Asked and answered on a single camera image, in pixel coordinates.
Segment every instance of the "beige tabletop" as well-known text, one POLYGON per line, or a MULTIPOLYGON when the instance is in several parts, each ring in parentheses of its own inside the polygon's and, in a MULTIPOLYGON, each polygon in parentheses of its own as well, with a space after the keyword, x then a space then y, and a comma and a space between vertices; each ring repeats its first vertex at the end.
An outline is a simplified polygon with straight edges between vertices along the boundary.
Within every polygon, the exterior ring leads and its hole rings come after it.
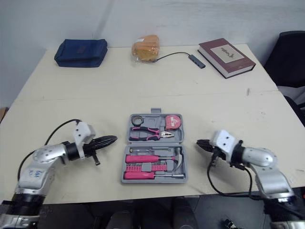
MULTIPOLYGON (((100 166, 88 158, 58 170, 45 203, 215 193, 206 176, 211 155, 195 143, 219 129, 244 140, 245 146, 272 150, 291 186, 304 186, 305 129, 249 48, 237 47, 257 65, 227 80, 197 53, 197 46, 162 47, 161 55, 193 53, 207 65, 205 69, 183 54, 155 64, 133 63, 130 48, 110 48, 99 68, 60 68, 53 61, 55 52, 47 51, 0 126, 0 199, 12 197, 20 161, 72 118, 91 124, 97 136, 116 135, 118 140, 98 152, 100 166), (120 181, 129 116, 150 113, 151 107, 183 116, 189 173, 185 184, 120 181)), ((73 141, 72 131, 73 125, 60 129, 50 144, 73 141)), ((224 161, 211 175, 223 192, 248 189, 247 174, 224 161)))

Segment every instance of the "gray plastic case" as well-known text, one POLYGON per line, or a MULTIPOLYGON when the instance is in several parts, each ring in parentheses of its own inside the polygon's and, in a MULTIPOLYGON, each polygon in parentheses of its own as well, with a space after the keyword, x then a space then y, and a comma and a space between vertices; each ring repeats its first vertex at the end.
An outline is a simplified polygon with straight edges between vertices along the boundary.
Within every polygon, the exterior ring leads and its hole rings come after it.
MULTIPOLYGON (((123 183, 185 183, 188 179, 187 172, 187 158, 186 158, 186 150, 181 142, 184 139, 184 131, 183 131, 183 119, 181 114, 162 114, 161 108, 151 108, 151 114, 132 114, 130 116, 128 122, 128 132, 127 132, 127 141, 130 142, 129 145, 125 148, 124 151, 124 160, 123 160, 123 169, 122 169, 122 182, 123 183), (177 115, 181 119, 181 126, 177 130, 167 130, 169 132, 174 133, 174 137, 170 138, 160 138, 158 141, 130 141, 130 136, 137 137, 148 137, 149 133, 146 132, 133 132, 132 128, 134 125, 132 124, 132 118, 134 116, 141 116, 143 118, 143 123, 141 126, 146 126, 150 128, 158 128, 161 131, 165 129, 165 117, 167 115, 177 115), (124 179, 124 174, 126 170, 127 163, 125 162, 127 155, 155 155, 160 157, 173 157, 175 156, 175 148, 180 147, 182 152, 182 163, 180 167, 175 170, 177 162, 173 160, 163 160, 161 163, 166 163, 167 171, 156 171, 156 175, 171 175, 171 174, 184 174, 183 178, 176 177, 155 177, 154 179, 137 179, 137 180, 129 180, 124 179), (153 150, 150 152, 130 152, 130 149, 144 149, 144 150, 153 150), (167 148, 170 151, 158 151, 158 149, 167 148)), ((142 166, 142 172, 151 172, 151 166, 155 163, 136 163, 137 166, 142 166)))

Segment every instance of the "black office chair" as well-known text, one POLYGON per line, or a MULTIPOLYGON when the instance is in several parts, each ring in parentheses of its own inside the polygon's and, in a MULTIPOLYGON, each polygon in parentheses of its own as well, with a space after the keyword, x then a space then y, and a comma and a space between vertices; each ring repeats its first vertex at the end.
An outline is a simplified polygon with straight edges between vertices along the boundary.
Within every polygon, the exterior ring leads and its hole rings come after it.
MULTIPOLYGON (((305 31, 280 33, 264 68, 277 86, 305 86, 305 31)), ((305 115, 301 111, 305 103, 297 105, 290 97, 285 99, 305 127, 305 115)))

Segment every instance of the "pink tape measure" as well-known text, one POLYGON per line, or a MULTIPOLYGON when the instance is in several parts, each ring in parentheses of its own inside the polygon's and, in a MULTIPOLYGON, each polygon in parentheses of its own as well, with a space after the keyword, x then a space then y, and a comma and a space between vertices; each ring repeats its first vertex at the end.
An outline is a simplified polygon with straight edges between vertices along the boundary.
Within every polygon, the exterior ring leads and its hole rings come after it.
POLYGON ((167 115, 165 117, 165 129, 176 130, 181 126, 181 119, 176 115, 167 115))

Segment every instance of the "brown hardcover book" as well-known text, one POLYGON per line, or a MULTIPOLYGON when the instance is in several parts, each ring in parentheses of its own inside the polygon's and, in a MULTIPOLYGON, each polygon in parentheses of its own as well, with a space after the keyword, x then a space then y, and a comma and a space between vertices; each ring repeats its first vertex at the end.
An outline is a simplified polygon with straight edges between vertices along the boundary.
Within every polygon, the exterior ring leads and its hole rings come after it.
POLYGON ((251 71, 256 65, 224 38, 199 45, 198 52, 226 79, 251 71))

